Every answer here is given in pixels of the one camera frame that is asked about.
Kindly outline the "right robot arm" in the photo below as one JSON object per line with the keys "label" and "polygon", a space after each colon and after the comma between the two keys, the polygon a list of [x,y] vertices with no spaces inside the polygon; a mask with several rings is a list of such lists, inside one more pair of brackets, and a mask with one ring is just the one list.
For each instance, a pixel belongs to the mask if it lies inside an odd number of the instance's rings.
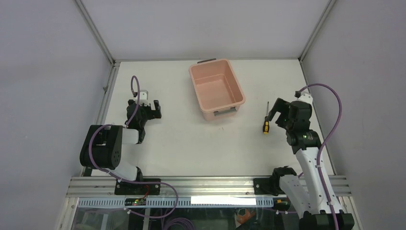
{"label": "right robot arm", "polygon": [[287,195],[299,216],[301,230],[351,230],[355,226],[354,217],[345,213],[337,199],[321,160],[322,143],[317,132],[310,129],[312,112],[308,102],[287,102],[278,98],[264,122],[264,132],[268,132],[270,121],[276,113],[280,114],[275,123],[285,130],[287,143],[302,168],[306,186],[300,184],[292,167],[284,166],[274,168],[269,178],[255,178],[254,193]]}

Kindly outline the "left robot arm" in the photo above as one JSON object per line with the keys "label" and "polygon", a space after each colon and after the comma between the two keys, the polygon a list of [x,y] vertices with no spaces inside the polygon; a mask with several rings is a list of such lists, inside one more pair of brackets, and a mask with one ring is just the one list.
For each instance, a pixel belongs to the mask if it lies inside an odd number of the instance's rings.
{"label": "left robot arm", "polygon": [[126,108],[129,128],[120,125],[91,125],[79,154],[80,164],[101,168],[118,176],[115,195],[146,196],[160,194],[160,179],[145,179],[139,167],[121,159],[123,145],[139,145],[144,141],[147,121],[162,117],[158,100],[137,103],[130,99]]}

